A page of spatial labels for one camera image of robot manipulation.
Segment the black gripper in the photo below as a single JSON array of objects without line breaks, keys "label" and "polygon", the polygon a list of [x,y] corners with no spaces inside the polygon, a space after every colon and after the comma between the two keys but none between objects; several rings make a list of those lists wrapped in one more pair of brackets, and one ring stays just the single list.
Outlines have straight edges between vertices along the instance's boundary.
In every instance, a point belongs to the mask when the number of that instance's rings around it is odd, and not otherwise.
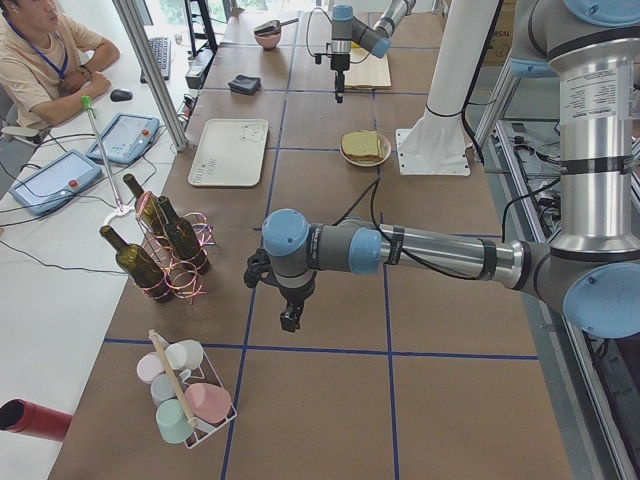
[{"label": "black gripper", "polygon": [[303,304],[315,290],[315,273],[304,273],[295,277],[274,274],[276,286],[287,302],[280,314],[281,329],[295,333],[300,328]]},{"label": "black gripper", "polygon": [[334,97],[337,103],[343,102],[344,95],[344,72],[350,69],[349,53],[332,53],[330,55],[330,69],[335,71],[334,77]]}]

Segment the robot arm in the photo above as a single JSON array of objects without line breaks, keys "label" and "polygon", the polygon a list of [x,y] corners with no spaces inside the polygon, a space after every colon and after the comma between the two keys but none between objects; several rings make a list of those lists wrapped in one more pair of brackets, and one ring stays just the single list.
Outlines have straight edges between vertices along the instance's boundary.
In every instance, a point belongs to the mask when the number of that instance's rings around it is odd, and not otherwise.
[{"label": "robot arm", "polygon": [[335,5],[331,13],[330,68],[335,72],[334,96],[343,101],[345,72],[350,69],[351,43],[381,59],[391,46],[391,37],[401,21],[414,9],[413,0],[393,0],[373,27],[357,19],[351,5]]},{"label": "robot arm", "polygon": [[543,301],[583,331],[624,338],[639,330],[639,240],[631,229],[635,1],[520,1],[510,67],[560,79],[561,230],[548,243],[497,243],[344,215],[310,223],[281,209],[262,225],[245,284],[285,298],[295,331],[319,271],[373,274],[382,264],[496,281]]}]

